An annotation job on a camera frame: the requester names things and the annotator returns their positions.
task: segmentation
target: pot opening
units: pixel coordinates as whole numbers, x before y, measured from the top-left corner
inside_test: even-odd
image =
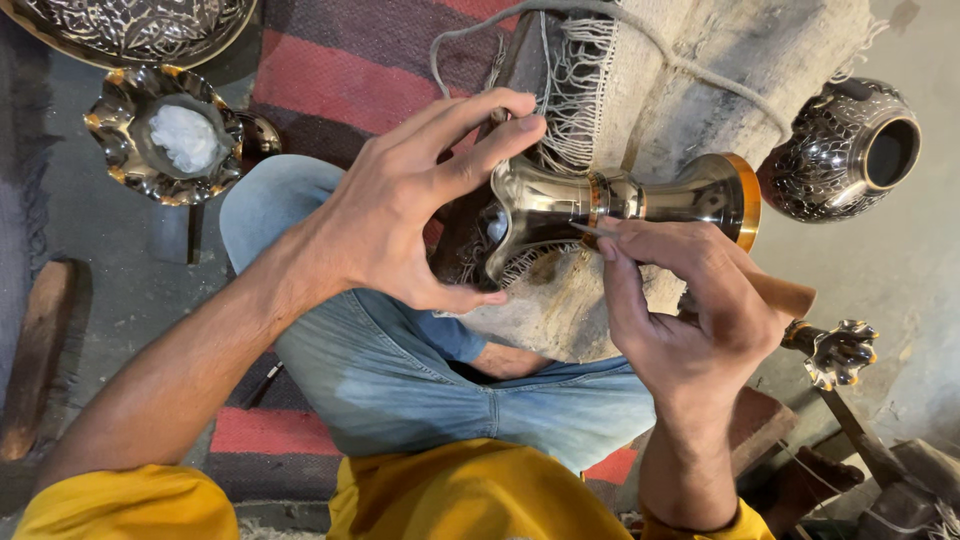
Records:
[[[882,126],[867,150],[867,182],[879,189],[906,178],[920,154],[920,128],[898,118]]]

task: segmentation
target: seated person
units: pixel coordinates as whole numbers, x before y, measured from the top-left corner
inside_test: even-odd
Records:
[[[272,343],[347,455],[328,538],[629,538],[578,474],[656,422],[640,470],[644,538],[772,539],[734,492],[727,431],[740,387],[788,321],[703,224],[623,222],[601,239],[623,356],[549,362],[477,341],[423,310],[507,302],[440,283],[422,229],[537,142],[531,94],[439,101],[365,145],[349,171],[265,160],[229,194],[239,277],[137,354],[44,464],[14,536],[237,538],[224,492],[178,464]],[[437,156],[504,107],[467,154]],[[686,323],[648,312],[635,260],[686,280]],[[500,379],[480,385],[447,360]]]

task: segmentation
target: knee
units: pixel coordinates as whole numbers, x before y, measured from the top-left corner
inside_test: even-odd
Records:
[[[279,208],[324,199],[343,173],[339,167],[308,156],[267,158],[227,193],[220,208],[221,234],[244,229]]]
[[[273,156],[232,187],[220,207],[220,235],[237,271],[316,209],[343,172],[307,156]]]
[[[260,215],[272,206],[274,199],[282,196],[292,180],[291,173],[303,168],[303,158],[305,156],[272,156],[240,179],[227,193],[220,208],[221,231],[229,231],[246,221],[245,217]]]

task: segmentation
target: concrete floor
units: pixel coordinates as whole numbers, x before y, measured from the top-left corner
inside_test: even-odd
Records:
[[[952,223],[960,184],[953,129],[960,126],[960,57],[955,28],[960,3],[914,0],[916,19],[876,39],[870,61],[856,75],[897,86],[924,129],[924,148],[910,178],[875,209],[848,222],[811,226],[766,209],[754,248],[770,273],[819,289],[809,320],[832,328],[842,318],[865,319],[880,331],[879,360],[849,388],[887,444],[923,437],[947,451],[960,450],[960,335],[950,321],[960,309],[960,238]],[[875,0],[874,13],[889,18],[900,0]],[[259,39],[256,25],[218,59],[215,71],[199,69],[228,104],[249,96]],[[97,99],[103,71],[61,54],[51,56],[53,107],[47,129],[63,137],[54,146],[44,189],[51,193],[51,251],[87,265],[86,317],[71,331],[60,361],[60,405],[50,411],[55,436],[136,351],[225,282],[226,255],[217,230],[220,201],[207,205],[200,262],[157,262],[146,251],[146,218],[154,203],[104,172],[102,153],[81,114]],[[836,431],[827,408],[810,392],[796,352],[777,351],[751,384],[801,413],[791,443],[808,443]],[[199,466],[205,440],[188,459]]]

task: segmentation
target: scalloped metal dish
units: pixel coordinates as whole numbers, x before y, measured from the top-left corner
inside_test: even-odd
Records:
[[[184,173],[150,138],[149,119],[162,105],[204,116],[220,142],[205,169]],[[84,115],[104,150],[107,172],[120,184],[163,205],[197,205],[223,193],[243,176],[243,125],[199,75],[173,65],[117,68],[104,78],[100,99]]]
[[[250,21],[256,0],[0,0],[28,32],[105,68],[189,68],[220,54]]]

